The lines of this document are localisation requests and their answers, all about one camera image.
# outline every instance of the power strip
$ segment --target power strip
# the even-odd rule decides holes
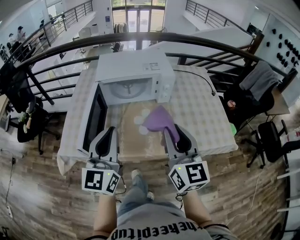
[[[11,219],[13,219],[13,218],[14,218],[14,217],[13,217],[13,213],[12,213],[12,211],[11,211],[11,209],[10,209],[9,206],[7,206],[7,212],[8,212],[9,217],[10,217]]]

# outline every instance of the metal railing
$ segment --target metal railing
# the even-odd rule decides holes
[[[9,50],[10,57],[2,67],[5,68],[6,63],[10,61],[13,61],[17,67],[26,59],[46,51],[61,33],[67,31],[68,28],[91,11],[93,11],[93,5],[92,0],[89,0],[57,15],[34,31],[22,44],[14,44]]]
[[[235,48],[226,44],[222,44],[216,41],[204,39],[204,38],[199,38],[199,37],[193,37],[193,36],[187,36],[187,35],[180,35],[176,33],[159,33],[159,32],[139,32],[139,33],[116,33],[116,34],[108,34],[108,35],[101,35],[101,36],[96,36],[96,37],[89,37],[85,39],[79,39],[74,42],[66,43],[57,47],[53,47],[48,49],[45,52],[36,54],[35,56],[32,56],[31,58],[23,61],[18,67],[17,70],[24,70],[30,77],[30,79],[33,81],[33,85],[30,87],[37,87],[38,92],[35,92],[35,95],[41,94],[43,96],[43,101],[48,101],[50,104],[54,104],[55,99],[59,98],[69,98],[72,96],[72,94],[65,94],[65,95],[60,95],[60,96],[54,96],[50,97],[48,95],[49,92],[54,92],[57,90],[63,90],[63,89],[68,89],[68,88],[74,88],[76,84],[70,84],[67,86],[60,86],[52,89],[44,89],[42,86],[45,83],[50,83],[50,82],[55,82],[60,79],[65,79],[69,77],[74,77],[74,76],[79,76],[81,72],[78,73],[72,73],[72,74],[66,74],[50,79],[45,79],[41,82],[39,82],[36,79],[36,75],[47,72],[49,70],[53,70],[56,68],[61,68],[81,62],[87,62],[87,61],[92,61],[92,60],[97,60],[99,56],[93,56],[93,57],[87,57],[87,58],[82,58],[78,60],[73,60],[69,62],[64,62],[58,65],[54,65],[51,67],[47,67],[45,69],[39,70],[35,73],[32,73],[31,71],[31,66],[32,64],[35,64],[36,62],[39,62],[41,60],[47,59],[51,56],[60,54],[60,53],[65,53],[67,51],[71,51],[74,49],[79,49],[87,46],[92,46],[92,45],[99,45],[99,44],[106,44],[106,43],[114,43],[114,42],[124,42],[124,41],[137,41],[137,42],[142,42],[143,40],[152,40],[152,41],[167,41],[167,42],[178,42],[178,43],[183,43],[183,44],[193,44],[193,45],[198,45],[198,46],[205,46],[213,49],[218,49],[222,51],[221,53],[212,55],[210,57],[205,57],[205,56],[195,56],[195,55],[187,55],[187,54],[178,54],[178,53],[166,53],[166,56],[168,57],[179,57],[179,63],[178,64],[186,64],[187,59],[191,60],[197,60],[197,61],[208,61],[209,63],[216,63],[219,65],[229,65],[235,68],[240,68],[240,69],[246,69],[250,67],[250,65],[253,62],[258,62],[262,59],[260,59],[257,56],[254,56],[251,54],[253,49],[256,49],[257,46],[255,44],[252,45],[247,45],[242,47],[243,49],[247,48],[247,51],[243,51],[242,49]],[[226,61],[222,60],[221,58],[214,58],[216,56],[221,56],[224,54],[231,54],[233,56],[237,57],[242,57],[244,61],[246,62],[245,65],[239,65],[236,63],[232,63],[231,61]],[[273,65],[270,65],[271,68],[278,73],[279,75],[282,75],[284,77],[283,82],[291,81],[297,74],[297,71],[293,70],[293,72],[290,72],[289,74],[286,74],[276,68]],[[226,71],[216,71],[216,70],[208,70],[209,74],[214,74],[214,75],[221,75],[221,76],[230,76],[230,77],[239,77],[237,74],[232,74],[228,73]],[[232,82],[222,82],[222,84],[227,84],[230,85]]]
[[[249,34],[246,30],[242,29],[239,25],[237,25],[235,22],[231,21],[227,17],[194,1],[187,0],[186,11],[200,18],[201,20],[203,20],[204,23],[208,24],[213,28],[235,26],[241,31]]]

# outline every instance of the green object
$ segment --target green object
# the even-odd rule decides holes
[[[232,123],[230,123],[230,127],[231,127],[231,131],[232,131],[232,134],[233,135],[236,135],[236,128],[235,128],[235,126],[232,124]]]

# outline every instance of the purple cloth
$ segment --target purple cloth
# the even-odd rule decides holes
[[[165,128],[169,130],[169,133],[173,140],[177,143],[180,139],[179,134],[173,122],[172,116],[162,106],[158,106],[154,109],[142,124],[151,132],[163,132]]]

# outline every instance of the checkered tablecloth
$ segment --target checkered tablecloth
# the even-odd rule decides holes
[[[196,73],[209,81],[213,87],[204,68],[175,66],[174,70]],[[87,159],[87,156],[76,149],[76,143],[83,109],[94,82],[94,74],[92,70],[82,71],[72,96],[74,100],[66,116],[57,156],[61,174],[67,172],[76,161]],[[176,83],[168,103],[144,101],[109,106],[105,126],[115,126],[118,129],[121,161],[166,157],[164,147],[161,145],[161,133],[148,132],[142,126],[147,115],[158,105],[164,106],[172,115],[174,122],[194,136],[201,156],[237,150],[238,146],[221,101],[217,95],[212,96],[208,83],[191,73],[175,71],[175,74]]]

